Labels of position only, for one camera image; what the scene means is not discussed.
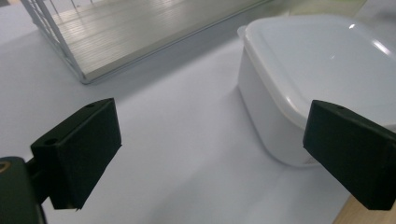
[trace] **white table surface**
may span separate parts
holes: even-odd
[[[357,17],[393,40],[396,14],[368,7]],[[249,119],[235,31],[247,18],[84,86],[21,5],[0,8],[0,157],[29,160],[29,146],[76,110],[108,97],[117,104],[122,148],[82,210],[44,202],[49,224],[332,223],[348,192],[322,167],[274,160]]]

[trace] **container lid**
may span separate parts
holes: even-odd
[[[262,19],[247,26],[244,42],[265,88],[299,127],[317,99],[396,130],[396,51],[362,24],[331,15]]]

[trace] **wooden surface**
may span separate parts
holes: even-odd
[[[333,224],[394,224],[396,208],[390,211],[371,211],[366,209],[353,196],[346,201]]]
[[[105,0],[54,15],[93,79],[265,0]]]

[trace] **white plastic container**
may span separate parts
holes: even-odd
[[[396,50],[363,25],[316,15],[254,21],[243,32],[239,88],[268,151],[295,166],[312,100],[343,105],[396,131]]]

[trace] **wire rack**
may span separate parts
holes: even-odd
[[[88,84],[268,0],[21,0]]]

